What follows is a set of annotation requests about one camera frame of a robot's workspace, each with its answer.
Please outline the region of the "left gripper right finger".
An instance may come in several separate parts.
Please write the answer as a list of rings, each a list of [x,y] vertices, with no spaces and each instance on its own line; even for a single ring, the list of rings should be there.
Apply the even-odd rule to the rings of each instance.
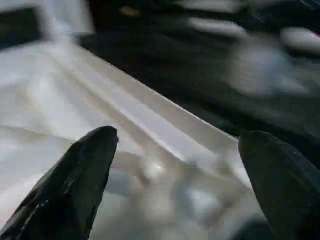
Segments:
[[[257,201],[281,240],[320,238],[320,170],[292,145],[249,131],[238,150]]]

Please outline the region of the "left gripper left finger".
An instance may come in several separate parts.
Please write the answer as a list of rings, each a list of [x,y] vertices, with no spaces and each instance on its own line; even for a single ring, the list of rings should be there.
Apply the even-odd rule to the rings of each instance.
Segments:
[[[0,231],[2,240],[87,240],[106,189],[118,130],[75,142],[36,183]]]

